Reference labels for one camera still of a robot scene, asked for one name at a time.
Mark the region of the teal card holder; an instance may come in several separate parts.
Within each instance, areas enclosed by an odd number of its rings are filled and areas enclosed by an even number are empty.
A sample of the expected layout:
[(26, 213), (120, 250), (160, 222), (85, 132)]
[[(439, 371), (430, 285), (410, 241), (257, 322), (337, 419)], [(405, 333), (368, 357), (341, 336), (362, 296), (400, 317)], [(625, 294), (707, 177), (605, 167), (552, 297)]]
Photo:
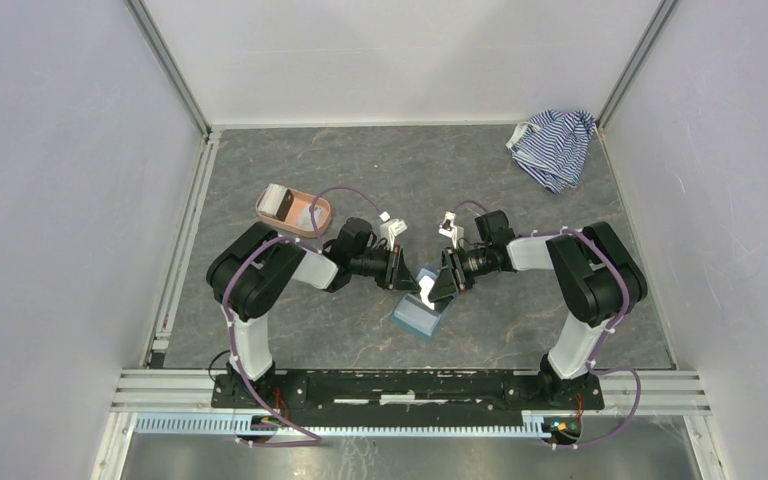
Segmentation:
[(396, 325), (425, 341), (432, 340), (453, 303), (453, 297), (439, 302), (431, 302), (428, 299), (428, 294), (438, 276), (437, 270), (427, 267), (421, 268), (415, 278), (420, 286), (420, 291), (405, 294), (390, 316)]

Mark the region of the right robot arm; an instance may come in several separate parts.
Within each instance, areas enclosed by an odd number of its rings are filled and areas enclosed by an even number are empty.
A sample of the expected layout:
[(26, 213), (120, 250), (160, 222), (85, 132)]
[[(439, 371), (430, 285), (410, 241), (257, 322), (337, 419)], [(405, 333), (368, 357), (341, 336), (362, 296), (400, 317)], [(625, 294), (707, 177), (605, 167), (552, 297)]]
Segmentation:
[(603, 221), (521, 236), (507, 215), (496, 210), (477, 217), (475, 224), (480, 242), (466, 249), (454, 216), (446, 216), (439, 231), (452, 244), (441, 254), (442, 268), (428, 298), (434, 303), (449, 300), (489, 273), (552, 271), (568, 314), (558, 340), (541, 360), (537, 392), (545, 405), (562, 408), (577, 396), (576, 381), (592, 373), (606, 337), (647, 297), (647, 280), (613, 227)]

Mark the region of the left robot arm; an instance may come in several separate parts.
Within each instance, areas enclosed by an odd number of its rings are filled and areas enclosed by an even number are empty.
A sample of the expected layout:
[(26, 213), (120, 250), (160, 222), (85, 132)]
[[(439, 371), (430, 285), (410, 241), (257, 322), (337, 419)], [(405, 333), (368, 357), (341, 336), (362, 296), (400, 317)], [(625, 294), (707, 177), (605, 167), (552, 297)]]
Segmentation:
[(370, 222), (351, 217), (319, 250), (289, 240), (258, 221), (208, 267), (205, 281), (226, 314), (231, 348), (227, 380), (216, 385), (250, 407), (274, 394), (275, 362), (268, 345), (268, 312), (292, 281), (333, 293), (355, 276), (383, 290), (420, 291), (402, 247), (376, 235)]

